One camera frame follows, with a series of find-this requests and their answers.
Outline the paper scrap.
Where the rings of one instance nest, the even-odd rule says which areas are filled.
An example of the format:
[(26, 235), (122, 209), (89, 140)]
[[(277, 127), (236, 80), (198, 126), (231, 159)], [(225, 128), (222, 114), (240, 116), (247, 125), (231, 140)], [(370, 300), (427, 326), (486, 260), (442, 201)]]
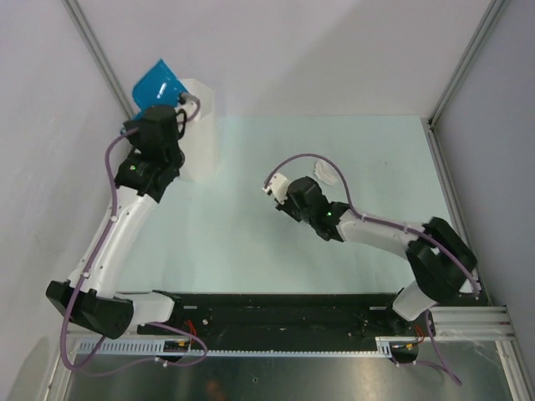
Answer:
[(334, 186), (339, 183), (339, 175), (336, 169), (325, 160), (317, 159), (313, 172), (316, 178), (326, 185)]

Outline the blue plastic dustpan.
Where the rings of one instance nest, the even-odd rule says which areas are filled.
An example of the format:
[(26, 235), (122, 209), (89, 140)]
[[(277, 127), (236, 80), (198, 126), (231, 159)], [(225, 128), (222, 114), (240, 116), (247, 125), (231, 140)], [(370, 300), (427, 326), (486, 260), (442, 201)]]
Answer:
[(149, 107), (154, 105), (176, 107), (180, 103), (182, 93), (188, 93), (188, 89), (161, 58), (132, 89), (132, 98), (139, 109), (134, 120), (139, 119)]

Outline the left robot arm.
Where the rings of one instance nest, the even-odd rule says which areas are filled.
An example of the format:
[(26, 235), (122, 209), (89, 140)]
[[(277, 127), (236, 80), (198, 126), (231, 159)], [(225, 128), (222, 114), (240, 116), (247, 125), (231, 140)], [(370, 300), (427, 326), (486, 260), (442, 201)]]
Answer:
[(52, 281), (47, 299), (69, 323), (105, 338), (121, 337), (129, 327), (155, 322), (179, 332), (184, 312), (168, 296), (118, 290), (126, 256), (167, 187), (180, 175), (186, 157), (179, 146), (187, 113), (170, 105), (149, 107), (124, 123), (131, 149), (117, 170), (108, 170), (111, 200), (99, 229), (78, 266), (63, 281)]

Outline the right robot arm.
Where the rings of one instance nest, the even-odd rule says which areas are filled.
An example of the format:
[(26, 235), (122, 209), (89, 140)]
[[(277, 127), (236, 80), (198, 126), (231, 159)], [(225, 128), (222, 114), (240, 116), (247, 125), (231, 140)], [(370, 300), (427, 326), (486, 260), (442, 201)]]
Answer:
[(473, 278), (475, 254), (442, 218), (411, 225), (366, 215), (348, 202), (328, 200), (308, 176), (290, 181), (276, 174), (263, 191), (274, 198), (277, 210), (309, 225), (325, 241), (364, 244), (408, 261), (415, 280), (385, 314), (386, 327), (395, 335), (407, 334), (425, 310), (450, 301)]

